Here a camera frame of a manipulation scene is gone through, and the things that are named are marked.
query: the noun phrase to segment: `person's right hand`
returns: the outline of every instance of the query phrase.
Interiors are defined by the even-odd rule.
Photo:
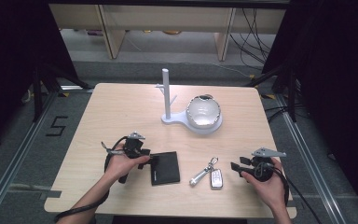
[[[272,163],[275,168],[282,170],[282,165],[279,161],[272,158]],[[283,183],[277,174],[274,173],[272,177],[265,182],[258,181],[244,171],[241,172],[241,175],[255,187],[257,194],[269,208],[273,209],[276,206],[285,206]]]

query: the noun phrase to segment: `black wallet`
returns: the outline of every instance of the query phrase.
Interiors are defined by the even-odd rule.
[[[150,174],[152,186],[180,182],[178,157],[175,151],[152,154]]]

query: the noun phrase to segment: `key fob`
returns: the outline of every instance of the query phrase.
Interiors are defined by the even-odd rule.
[[[211,189],[221,189],[223,187],[223,177],[220,169],[211,171]]]

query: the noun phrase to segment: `wooden table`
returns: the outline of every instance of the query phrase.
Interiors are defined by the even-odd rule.
[[[107,84],[96,86],[75,136],[57,174],[52,190],[60,198],[48,198],[45,209],[61,212],[69,209],[103,174],[106,156],[101,141],[111,147],[120,137],[134,131],[145,136],[144,148],[152,153],[176,151],[181,181],[177,184],[151,186],[150,166],[132,169],[126,184],[113,185],[109,198],[97,213],[168,217],[272,217],[253,187],[239,178],[230,162],[239,157],[252,158],[260,147],[275,149],[258,92],[253,88],[174,86],[171,97],[177,98],[172,112],[185,110],[197,95],[211,94],[220,104],[221,127],[209,135],[192,133],[181,124],[161,122],[164,97],[154,85]],[[189,180],[203,169],[212,157],[223,173],[224,186],[210,189],[210,177],[197,186]],[[288,207],[290,217],[296,208]]]

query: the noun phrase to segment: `white stand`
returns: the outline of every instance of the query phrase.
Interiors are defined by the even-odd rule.
[[[191,130],[194,133],[199,134],[209,134],[215,132],[220,125],[222,124],[223,117],[220,114],[220,117],[216,124],[209,128],[209,129],[199,129],[193,127],[190,122],[188,122],[186,111],[182,111],[180,113],[171,113],[171,103],[170,102],[170,80],[169,80],[169,71],[166,68],[162,69],[162,82],[163,85],[157,85],[157,88],[163,88],[163,94],[164,94],[164,103],[165,103],[165,114],[162,115],[161,120],[165,124],[183,124],[185,125],[189,130]]]

